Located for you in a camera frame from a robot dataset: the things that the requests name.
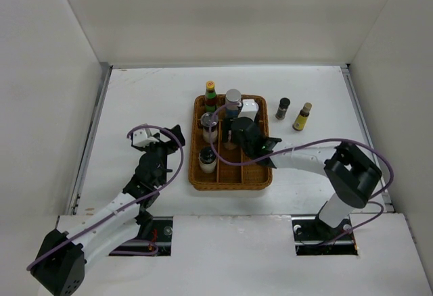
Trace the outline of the pink lid spice shaker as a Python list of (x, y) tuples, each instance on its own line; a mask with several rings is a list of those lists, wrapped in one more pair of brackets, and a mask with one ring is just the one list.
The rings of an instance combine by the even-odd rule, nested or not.
[(226, 150), (234, 150), (237, 148), (237, 145), (232, 141), (231, 131), (228, 132), (227, 140), (223, 142), (223, 146)]

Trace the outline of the tall white pearl jar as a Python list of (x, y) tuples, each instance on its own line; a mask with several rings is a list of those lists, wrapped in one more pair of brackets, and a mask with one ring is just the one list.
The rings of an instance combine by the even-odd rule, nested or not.
[(229, 89), (225, 94), (225, 115), (227, 117), (237, 117), (240, 112), (242, 94), (237, 89)]

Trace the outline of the green label sauce bottle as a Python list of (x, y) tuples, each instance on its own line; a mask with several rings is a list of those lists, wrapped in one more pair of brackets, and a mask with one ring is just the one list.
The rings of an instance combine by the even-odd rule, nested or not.
[(215, 112), (217, 109), (217, 94), (215, 91), (215, 83), (213, 81), (208, 81), (206, 83), (205, 91), (205, 109), (207, 112)]

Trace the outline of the small black knob shaker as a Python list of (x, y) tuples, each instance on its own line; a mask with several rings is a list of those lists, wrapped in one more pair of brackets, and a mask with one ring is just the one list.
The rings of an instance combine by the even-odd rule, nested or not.
[(210, 174), (214, 172), (217, 166), (217, 157), (210, 146), (204, 147), (200, 150), (198, 159), (200, 169), (204, 173)]

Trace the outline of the dark pepper spice bottle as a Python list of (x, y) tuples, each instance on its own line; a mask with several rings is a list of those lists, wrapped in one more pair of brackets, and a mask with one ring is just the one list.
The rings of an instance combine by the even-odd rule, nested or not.
[(279, 105), (278, 105), (277, 111), (275, 113), (275, 117), (278, 120), (283, 120), (285, 118), (286, 112), (287, 112), (290, 104), (291, 104), (291, 101), (287, 97), (282, 97), (279, 100)]

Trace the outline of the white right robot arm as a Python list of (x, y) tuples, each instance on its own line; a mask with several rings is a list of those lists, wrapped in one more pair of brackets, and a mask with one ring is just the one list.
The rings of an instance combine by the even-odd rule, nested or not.
[(343, 140), (336, 147), (285, 146), (281, 139), (265, 136), (247, 117), (230, 120), (226, 131), (232, 143), (261, 167), (301, 170), (329, 180), (334, 194), (313, 224), (322, 239), (331, 238), (353, 210), (367, 205), (382, 177), (382, 171), (354, 141)]

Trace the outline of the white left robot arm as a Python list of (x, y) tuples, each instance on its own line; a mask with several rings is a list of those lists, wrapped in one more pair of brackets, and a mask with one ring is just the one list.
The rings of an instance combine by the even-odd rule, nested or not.
[(83, 283), (86, 272), (100, 258), (123, 243), (144, 241), (152, 233), (152, 216), (147, 209), (173, 179), (167, 175), (169, 155), (184, 156), (181, 127), (143, 124), (127, 134), (132, 148), (142, 152), (130, 181), (96, 214), (74, 228), (48, 232), (27, 271), (51, 295), (72, 295)]

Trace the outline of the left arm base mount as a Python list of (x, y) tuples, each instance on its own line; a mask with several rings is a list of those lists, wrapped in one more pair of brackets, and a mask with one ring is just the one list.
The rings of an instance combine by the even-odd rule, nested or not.
[(135, 238), (123, 243), (110, 253), (110, 256), (170, 256), (174, 218), (153, 216), (144, 211), (138, 216), (140, 224)]

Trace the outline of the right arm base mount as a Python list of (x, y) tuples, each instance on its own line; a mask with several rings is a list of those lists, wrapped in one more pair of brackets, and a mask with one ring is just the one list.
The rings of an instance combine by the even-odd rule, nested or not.
[(292, 217), (295, 252), (299, 256), (358, 255), (355, 236), (348, 217), (330, 228), (314, 216)]

